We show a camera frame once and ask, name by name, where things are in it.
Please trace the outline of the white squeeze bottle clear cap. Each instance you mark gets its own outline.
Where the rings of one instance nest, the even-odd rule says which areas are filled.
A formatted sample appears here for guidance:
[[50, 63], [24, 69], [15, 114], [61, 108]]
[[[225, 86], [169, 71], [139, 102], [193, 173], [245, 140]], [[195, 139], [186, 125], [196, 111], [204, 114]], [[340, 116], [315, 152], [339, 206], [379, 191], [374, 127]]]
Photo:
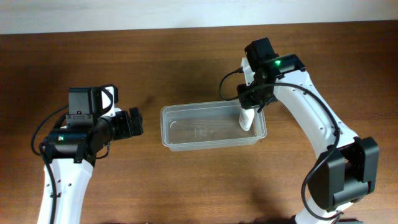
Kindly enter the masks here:
[[254, 109], [241, 109], [239, 114], [239, 125], [244, 131], [249, 131], [254, 120]]

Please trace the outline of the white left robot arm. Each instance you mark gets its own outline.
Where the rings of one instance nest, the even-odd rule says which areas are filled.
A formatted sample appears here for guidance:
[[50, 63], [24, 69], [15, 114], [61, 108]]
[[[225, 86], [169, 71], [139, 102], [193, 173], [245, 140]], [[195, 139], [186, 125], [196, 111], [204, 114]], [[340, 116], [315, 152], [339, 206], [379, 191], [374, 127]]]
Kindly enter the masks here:
[[137, 108], [116, 110], [92, 124], [59, 122], [39, 145], [44, 160], [44, 192], [39, 223], [79, 223], [83, 201], [95, 163], [111, 141], [143, 134]]

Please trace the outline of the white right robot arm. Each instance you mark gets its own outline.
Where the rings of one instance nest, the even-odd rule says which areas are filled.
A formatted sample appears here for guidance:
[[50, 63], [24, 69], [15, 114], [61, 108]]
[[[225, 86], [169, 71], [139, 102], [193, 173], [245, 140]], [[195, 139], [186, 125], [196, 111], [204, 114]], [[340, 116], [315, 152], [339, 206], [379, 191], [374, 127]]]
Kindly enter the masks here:
[[343, 211], [375, 190], [379, 146], [347, 127], [315, 88], [304, 64], [294, 54], [247, 54], [238, 86], [239, 123], [247, 131], [254, 113], [281, 102], [310, 141], [316, 162], [303, 180], [304, 208], [284, 223], [338, 223]]

